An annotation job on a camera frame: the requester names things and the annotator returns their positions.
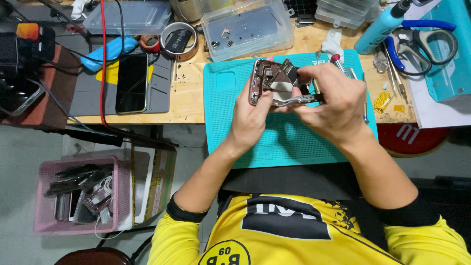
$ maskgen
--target red stool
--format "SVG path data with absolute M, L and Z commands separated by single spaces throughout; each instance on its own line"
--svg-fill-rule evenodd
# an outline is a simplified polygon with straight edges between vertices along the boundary
M 136 228 L 131 230 L 126 230 L 122 233 L 138 232 L 145 230 L 153 230 L 154 226 Z M 120 233 L 119 231 L 107 233 L 104 238 L 108 238 L 111 235 Z M 103 247 L 103 244 L 106 240 L 101 240 L 96 248 L 77 250 L 72 253 L 69 253 L 55 265 L 134 265 L 136 258 L 141 254 L 141 252 L 146 248 L 146 246 L 152 241 L 152 236 L 150 236 L 142 245 L 132 254 L 131 257 L 128 257 L 123 252 L 115 248 Z
M 413 124 L 377 124 L 378 140 L 393 157 L 420 157 L 434 152 L 448 138 L 450 128 L 419 129 Z

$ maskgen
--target tape roll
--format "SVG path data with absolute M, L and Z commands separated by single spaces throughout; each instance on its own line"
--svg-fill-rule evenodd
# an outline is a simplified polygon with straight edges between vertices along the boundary
M 147 43 L 151 39 L 157 39 L 157 43 L 155 43 L 154 45 L 148 46 Z M 139 44 L 146 50 L 149 50 L 152 52 L 158 52 L 160 50 L 160 36 L 141 35 L 141 38 L 139 39 Z
M 169 51 L 165 48 L 165 43 L 167 42 L 167 38 L 169 35 L 178 29 L 186 29 L 189 30 L 193 36 L 195 37 L 195 42 L 187 49 L 181 53 L 176 53 Z M 191 57 L 195 56 L 196 52 L 198 51 L 198 34 L 196 34 L 195 29 L 188 23 L 185 22 L 173 22 L 168 24 L 165 29 L 163 30 L 162 34 L 160 35 L 160 43 L 162 49 L 171 57 L 174 57 L 177 61 L 184 61 L 188 60 Z

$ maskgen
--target clear plastic organizer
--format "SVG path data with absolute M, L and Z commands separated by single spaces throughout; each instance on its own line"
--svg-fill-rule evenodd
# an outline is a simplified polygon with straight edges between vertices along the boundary
M 363 1 L 359 4 L 353 0 L 318 0 L 317 5 L 334 11 L 346 18 L 359 21 L 366 16 L 374 2 Z
M 351 29 L 357 29 L 365 21 L 365 17 L 360 20 L 353 20 L 320 6 L 317 7 L 314 17 L 332 23 L 334 27 L 344 26 Z
M 126 35 L 160 35 L 172 15 L 169 2 L 120 1 Z M 106 34 L 121 34 L 121 16 L 115 1 L 104 1 Z M 100 5 L 83 26 L 91 34 L 102 34 Z
M 201 25 L 212 60 L 292 47 L 292 15 L 293 9 L 285 10 L 281 0 L 252 0 L 205 14 Z

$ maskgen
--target phone logic board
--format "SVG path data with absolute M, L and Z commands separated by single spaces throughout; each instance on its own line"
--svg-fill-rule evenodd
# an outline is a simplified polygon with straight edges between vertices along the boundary
M 291 104 L 305 104 L 310 102 L 322 101 L 322 94 L 310 95 L 309 88 L 311 80 L 303 80 L 298 75 L 298 67 L 295 67 L 290 59 L 285 59 L 282 64 L 268 60 L 258 59 L 253 66 L 253 77 L 249 93 L 249 102 L 257 104 L 258 99 L 264 91 L 273 91 L 274 82 L 290 83 L 300 89 L 303 96 L 288 100 L 276 100 L 272 102 L 273 106 L 288 106 Z

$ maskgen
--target plastic storage box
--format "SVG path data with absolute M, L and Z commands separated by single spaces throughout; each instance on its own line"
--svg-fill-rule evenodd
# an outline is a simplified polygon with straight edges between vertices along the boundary
M 317 5 L 334 11 L 345 18 L 360 21 L 365 18 L 374 1 L 363 0 L 318 0 Z
M 354 19 L 346 18 L 340 15 L 339 13 L 330 11 L 321 6 L 317 7 L 317 11 L 314 17 L 316 19 L 320 19 L 320 20 L 332 23 L 334 27 L 344 26 L 351 29 L 357 29 L 365 21 L 364 16 L 360 20 L 354 20 Z
M 292 47 L 292 15 L 281 0 L 252 0 L 205 14 L 201 25 L 212 60 Z
M 172 15 L 169 2 L 120 1 L 126 35 L 160 35 Z M 105 1 L 106 34 L 121 34 L 121 16 L 115 1 Z M 91 34 L 101 34 L 98 5 L 83 22 Z
M 107 224 L 98 223 L 97 233 L 113 232 L 118 223 L 129 215 L 129 174 L 127 162 L 118 160 L 115 156 L 101 158 L 77 158 L 71 160 L 49 161 L 41 164 L 38 175 L 36 192 L 36 214 L 34 232 L 36 234 L 74 235 L 94 233 L 96 222 L 76 224 L 74 222 L 59 222 L 55 219 L 55 197 L 44 197 L 51 182 L 59 181 L 56 173 L 65 169 L 85 164 L 114 164 L 113 170 L 113 221 Z

